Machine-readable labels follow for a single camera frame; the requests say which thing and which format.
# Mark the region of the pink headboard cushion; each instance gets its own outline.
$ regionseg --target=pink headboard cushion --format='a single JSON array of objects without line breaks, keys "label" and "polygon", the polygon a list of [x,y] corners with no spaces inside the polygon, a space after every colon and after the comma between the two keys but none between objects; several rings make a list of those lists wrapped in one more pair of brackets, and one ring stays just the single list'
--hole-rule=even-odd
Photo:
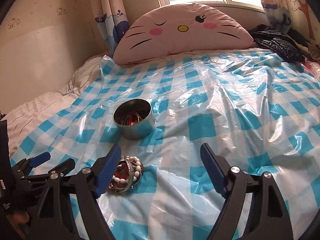
[{"label": "pink headboard cushion", "polygon": [[253,39],[228,15],[198,3],[167,5],[136,20],[113,60],[118,65],[193,50],[248,49]]}]

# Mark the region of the round metal container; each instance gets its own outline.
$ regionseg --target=round metal container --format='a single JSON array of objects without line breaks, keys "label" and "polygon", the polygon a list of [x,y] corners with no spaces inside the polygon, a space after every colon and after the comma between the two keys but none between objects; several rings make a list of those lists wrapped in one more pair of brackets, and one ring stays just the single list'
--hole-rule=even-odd
[{"label": "round metal container", "polygon": [[[124,118],[132,111],[136,111],[144,119],[133,125],[122,125]],[[129,140],[146,137],[156,126],[156,119],[153,117],[150,103],[140,98],[126,101],[120,105],[113,113],[113,121],[123,137]]]}]

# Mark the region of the cat face cushion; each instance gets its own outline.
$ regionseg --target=cat face cushion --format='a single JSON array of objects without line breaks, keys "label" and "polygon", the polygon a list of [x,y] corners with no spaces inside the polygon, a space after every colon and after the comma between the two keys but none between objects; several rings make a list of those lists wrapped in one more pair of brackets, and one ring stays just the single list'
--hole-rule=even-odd
[{"label": "cat face cushion", "polygon": [[163,6],[140,17],[117,46],[113,60],[126,65],[193,50],[248,49],[250,34],[219,10],[202,4]]}]

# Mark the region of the screw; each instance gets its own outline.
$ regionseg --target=screw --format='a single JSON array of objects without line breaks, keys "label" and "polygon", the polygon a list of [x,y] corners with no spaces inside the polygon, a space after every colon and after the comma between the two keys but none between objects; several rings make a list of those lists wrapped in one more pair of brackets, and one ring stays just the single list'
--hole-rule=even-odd
[{"label": "screw", "polygon": [[51,179],[56,179],[57,177],[59,177],[59,175],[57,173],[53,173],[50,176]]},{"label": "screw", "polygon": [[270,172],[265,172],[263,174],[267,179],[270,179],[272,177],[272,174]]},{"label": "screw", "polygon": [[231,167],[231,171],[232,171],[233,173],[239,173],[239,172],[240,172],[240,168],[237,167],[237,166],[233,166],[233,167]]},{"label": "screw", "polygon": [[82,170],[82,173],[83,174],[88,174],[88,173],[90,173],[91,172],[91,169],[90,168],[84,168],[83,170]]}]

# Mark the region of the curtain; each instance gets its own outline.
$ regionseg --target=curtain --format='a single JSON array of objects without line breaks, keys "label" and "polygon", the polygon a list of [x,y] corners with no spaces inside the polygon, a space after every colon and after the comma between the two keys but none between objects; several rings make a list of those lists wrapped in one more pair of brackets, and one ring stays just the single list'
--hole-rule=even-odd
[{"label": "curtain", "polygon": [[287,0],[261,0],[261,3],[271,27],[287,33],[292,27]]},{"label": "curtain", "polygon": [[110,56],[129,29],[122,0],[91,0],[92,12]]}]

